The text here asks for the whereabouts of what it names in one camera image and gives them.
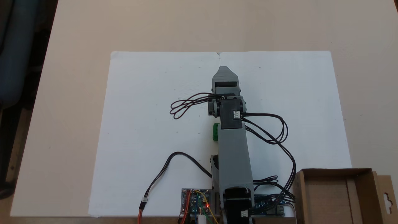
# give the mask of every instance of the green 3d-printed part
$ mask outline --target green 3d-printed part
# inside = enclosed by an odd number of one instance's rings
[[[218,126],[220,123],[214,123],[213,124],[213,141],[218,141],[219,136],[218,136]]]

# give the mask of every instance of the yellow wire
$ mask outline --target yellow wire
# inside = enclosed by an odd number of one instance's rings
[[[205,202],[206,202],[206,204],[208,204],[208,205],[209,205],[209,211],[210,211],[211,215],[213,216],[213,219],[214,219],[214,221],[216,221],[216,223],[217,223],[217,224],[219,224],[219,223],[217,222],[217,219],[216,219],[216,217],[214,217],[214,214],[213,214],[213,212],[212,212],[212,211],[211,211],[211,209],[210,209],[210,204],[207,202],[206,195],[205,195],[205,194],[203,194],[203,193],[202,193],[202,192],[200,192],[200,191],[195,191],[195,192],[197,192],[197,193],[199,193],[199,194],[203,195],[203,198],[205,199]]]

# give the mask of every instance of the circuit board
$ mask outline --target circuit board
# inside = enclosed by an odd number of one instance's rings
[[[188,206],[188,211],[191,215],[193,215],[195,212],[197,215],[199,214],[210,214],[210,210],[208,209],[206,202],[203,198],[203,195],[199,194],[199,199],[197,197],[197,194],[195,193],[195,191],[200,191],[202,192],[205,196],[207,201],[210,203],[209,207],[210,209],[213,211],[213,213],[215,215],[219,215],[219,198],[218,198],[218,194],[214,194],[212,189],[187,189],[187,188],[183,188],[181,189],[181,213],[183,213],[185,211],[185,206],[186,206],[186,200],[187,200],[187,194],[189,193],[189,191],[191,191],[191,196],[189,198],[189,206]],[[254,195],[254,198],[261,198],[264,197],[266,195]],[[264,200],[258,203],[254,204],[254,208],[263,208],[269,204],[272,203],[272,199],[269,200]],[[285,201],[281,201],[279,203],[279,205],[277,205],[276,207],[267,210],[266,212],[260,213],[257,216],[284,216],[285,215],[285,211],[283,208],[283,205],[285,205],[286,202]]]
[[[265,195],[254,195],[254,199],[256,199],[256,198],[261,198],[261,197],[263,197],[263,196],[265,196]],[[254,208],[263,208],[263,207],[265,207],[265,206],[267,206],[267,205],[269,205],[269,204],[271,204],[271,203],[272,203],[272,200],[271,200],[271,199],[265,200],[265,201],[261,201],[261,202],[255,203],[255,204],[254,204]],[[272,209],[270,209],[270,210],[267,210],[266,212],[260,213],[259,215],[266,215],[266,216],[272,216],[272,215],[274,215],[274,216],[283,216],[283,215],[285,215],[285,211],[284,211],[284,209],[283,209],[283,205],[284,205],[284,204],[285,204],[285,201],[281,201],[281,202],[279,203],[279,205],[277,205],[276,207],[274,207],[274,208],[272,208]]]
[[[199,194],[199,200],[198,200],[197,193],[195,193],[195,191],[202,192],[206,196],[207,201],[209,203],[211,203],[211,201],[212,201],[211,200],[212,199],[212,190],[211,189],[183,188],[181,190],[181,212],[185,211],[187,194],[189,193],[189,191],[191,191],[191,196],[189,197],[189,206],[188,206],[189,213],[194,214],[196,212],[197,215],[204,214],[204,213],[209,214],[210,210],[206,204],[205,199],[203,198],[203,195]]]

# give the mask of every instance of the hang tab hole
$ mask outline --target hang tab hole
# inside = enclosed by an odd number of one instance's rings
[[[388,194],[384,193],[384,204],[386,205],[387,214],[391,214],[392,201],[388,198]]]

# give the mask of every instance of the wire bundle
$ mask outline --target wire bundle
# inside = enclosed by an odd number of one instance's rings
[[[281,133],[279,134],[279,136],[277,138],[273,137],[270,133],[265,131],[263,128],[261,128],[257,124],[255,124],[252,121],[250,121],[247,118],[245,118],[245,117],[251,117],[251,116],[268,116],[268,117],[278,118],[281,121],[281,123],[282,123],[282,131],[281,131]],[[286,155],[288,155],[288,157],[291,159],[291,161],[293,163],[292,171],[290,173],[288,181],[286,182],[286,184],[284,186],[281,186],[281,185],[279,185],[277,183],[278,182],[277,176],[271,176],[271,177],[268,177],[268,178],[265,178],[265,179],[262,179],[262,180],[254,180],[253,181],[254,185],[257,185],[254,190],[256,190],[259,186],[262,186],[262,185],[271,185],[271,186],[276,186],[276,187],[280,188],[281,192],[279,194],[266,195],[264,197],[258,198],[256,200],[256,202],[269,200],[269,199],[272,199],[273,201],[272,201],[272,203],[270,203],[269,205],[267,205],[265,207],[251,209],[249,211],[249,214],[250,215],[254,215],[254,214],[263,213],[263,212],[265,212],[265,211],[277,206],[282,200],[294,203],[295,202],[295,196],[292,193],[290,193],[289,190],[292,187],[293,181],[295,179],[296,161],[295,161],[293,155],[281,144],[282,142],[284,142],[287,139],[288,132],[289,132],[289,129],[287,127],[286,122],[283,120],[282,117],[280,117],[278,115],[275,115],[275,114],[264,114],[264,113],[262,113],[262,114],[242,113],[241,114],[241,119],[242,119],[243,122],[249,123],[249,124],[257,127],[258,129],[260,129],[263,133],[265,133],[271,139],[269,140],[269,139],[264,138],[262,135],[260,135],[259,133],[257,133],[255,130],[253,130],[251,127],[248,127],[248,126],[246,126],[246,131],[254,134],[255,136],[257,136],[258,138],[260,138],[261,140],[263,140],[264,142],[266,142],[268,144],[278,145],[286,153]]]
[[[203,94],[205,94],[206,96],[201,96],[201,97],[195,98],[196,96],[203,95]],[[187,110],[190,107],[192,107],[194,105],[209,102],[212,99],[224,99],[224,97],[220,96],[220,95],[213,94],[213,93],[209,93],[209,92],[200,92],[200,93],[197,93],[197,94],[189,97],[186,100],[177,100],[174,103],[172,103],[170,105],[170,108],[171,108],[170,114],[173,115],[174,119],[180,119],[187,112]]]
[[[176,155],[183,155],[185,157],[187,157],[188,159],[190,159],[195,165],[197,165],[197,167],[199,167],[199,169],[201,171],[203,171],[207,176],[209,176],[210,178],[212,178],[211,173],[209,173],[198,161],[196,161],[192,156],[183,153],[183,152],[173,152],[166,160],[166,163],[164,164],[162,170],[159,172],[159,174],[155,177],[155,179],[152,181],[152,183],[149,185],[148,189],[146,190],[144,197],[142,198],[142,201],[140,203],[140,207],[139,207],[139,212],[138,212],[138,224],[141,224],[141,218],[142,218],[142,211],[145,208],[146,203],[148,202],[148,195],[149,195],[149,191],[152,188],[153,184],[164,174],[164,172],[167,170],[167,167],[170,164],[170,161],[172,160],[172,158]]]
[[[187,195],[187,200],[185,201],[184,216],[182,217],[181,224],[184,224],[185,223],[185,219],[187,218],[188,209],[189,209],[189,199],[191,198],[191,193],[192,193],[191,190],[187,191],[187,194],[186,194]]]

